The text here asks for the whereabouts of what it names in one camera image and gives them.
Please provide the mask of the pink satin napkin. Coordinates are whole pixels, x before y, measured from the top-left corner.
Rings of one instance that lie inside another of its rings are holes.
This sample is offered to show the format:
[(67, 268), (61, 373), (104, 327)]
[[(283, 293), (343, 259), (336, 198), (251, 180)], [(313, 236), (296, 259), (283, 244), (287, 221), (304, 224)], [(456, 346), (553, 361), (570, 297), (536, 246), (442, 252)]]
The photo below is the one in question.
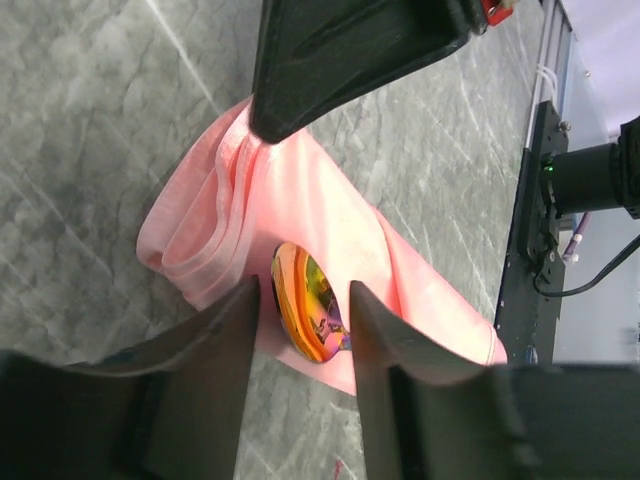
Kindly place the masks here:
[(146, 267), (196, 309), (241, 278), (261, 288), (259, 350), (347, 394), (352, 356), (325, 323), (295, 332), (281, 318), (271, 263), (285, 242), (304, 248), (326, 274), (342, 316), (349, 287), (364, 283), (394, 314), (436, 343), (481, 365), (503, 363), (495, 328), (371, 206), (306, 131), (279, 144), (250, 130), (245, 100), (195, 141), (157, 197), (137, 239)]

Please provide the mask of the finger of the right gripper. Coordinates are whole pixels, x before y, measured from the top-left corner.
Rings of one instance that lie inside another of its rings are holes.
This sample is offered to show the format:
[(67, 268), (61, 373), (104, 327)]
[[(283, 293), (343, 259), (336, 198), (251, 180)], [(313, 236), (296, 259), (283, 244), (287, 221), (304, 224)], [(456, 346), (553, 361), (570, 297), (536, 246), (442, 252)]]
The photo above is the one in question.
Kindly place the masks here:
[(455, 53), (487, 27), (480, 1), (266, 1), (251, 130), (279, 143), (335, 108)]

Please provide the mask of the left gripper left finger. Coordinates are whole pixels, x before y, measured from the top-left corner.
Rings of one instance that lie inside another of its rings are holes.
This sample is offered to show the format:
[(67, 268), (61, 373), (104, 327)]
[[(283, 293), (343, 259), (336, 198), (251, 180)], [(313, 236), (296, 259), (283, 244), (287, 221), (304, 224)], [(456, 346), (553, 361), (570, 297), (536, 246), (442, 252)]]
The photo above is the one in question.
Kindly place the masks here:
[(256, 278), (97, 364), (1, 353), (5, 479), (230, 479), (260, 304)]

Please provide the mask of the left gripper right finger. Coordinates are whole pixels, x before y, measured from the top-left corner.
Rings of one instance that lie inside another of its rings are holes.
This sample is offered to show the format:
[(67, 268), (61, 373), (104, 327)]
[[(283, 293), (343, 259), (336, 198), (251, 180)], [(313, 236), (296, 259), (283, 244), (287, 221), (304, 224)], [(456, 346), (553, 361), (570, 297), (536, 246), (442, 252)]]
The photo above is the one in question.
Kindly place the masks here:
[(371, 479), (635, 479), (634, 365), (483, 366), (350, 287)]

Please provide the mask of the iridescent metal spoon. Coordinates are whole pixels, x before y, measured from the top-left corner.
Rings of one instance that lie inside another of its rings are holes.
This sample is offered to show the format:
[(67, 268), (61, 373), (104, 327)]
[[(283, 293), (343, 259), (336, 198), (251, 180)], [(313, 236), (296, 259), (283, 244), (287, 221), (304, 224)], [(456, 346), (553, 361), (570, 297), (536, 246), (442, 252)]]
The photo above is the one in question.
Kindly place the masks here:
[(352, 349), (337, 297), (307, 250), (292, 242), (279, 245), (272, 257), (271, 283), (283, 330), (303, 357), (321, 364)]

